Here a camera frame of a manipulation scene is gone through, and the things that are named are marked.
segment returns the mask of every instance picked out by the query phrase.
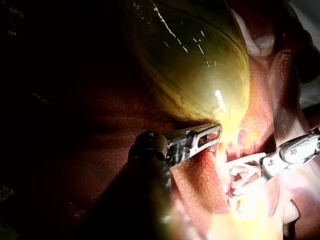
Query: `metal jaw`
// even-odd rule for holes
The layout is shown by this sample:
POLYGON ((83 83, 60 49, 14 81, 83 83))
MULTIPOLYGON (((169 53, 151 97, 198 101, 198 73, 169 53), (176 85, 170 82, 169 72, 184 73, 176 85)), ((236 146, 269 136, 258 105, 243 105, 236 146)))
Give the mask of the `metal jaw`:
POLYGON ((222 134, 219 123, 208 123, 163 134, 168 140, 165 163, 173 167, 218 143, 222 134))
POLYGON ((307 134, 283 143, 272 154, 257 153, 227 162, 231 175, 235 175, 232 170, 237 172, 234 169, 242 166, 247 168, 249 176, 242 179, 240 185, 234 184, 237 187, 234 189, 233 195, 240 196, 249 189, 265 184, 284 170, 301 168, 319 154, 320 134, 307 134), (252 166, 259 166, 260 171, 255 172, 252 166), (250 178, 257 174, 258 178, 250 181, 250 178))

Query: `white tissue strand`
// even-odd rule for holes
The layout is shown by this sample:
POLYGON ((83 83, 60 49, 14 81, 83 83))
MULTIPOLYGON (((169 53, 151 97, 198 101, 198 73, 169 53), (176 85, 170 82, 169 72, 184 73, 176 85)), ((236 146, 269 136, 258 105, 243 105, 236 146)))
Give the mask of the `white tissue strand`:
POLYGON ((275 46, 275 35, 270 34, 253 40, 243 18, 234 10, 231 9, 231 11, 239 24, 249 54, 256 57, 263 57, 271 54, 275 46))

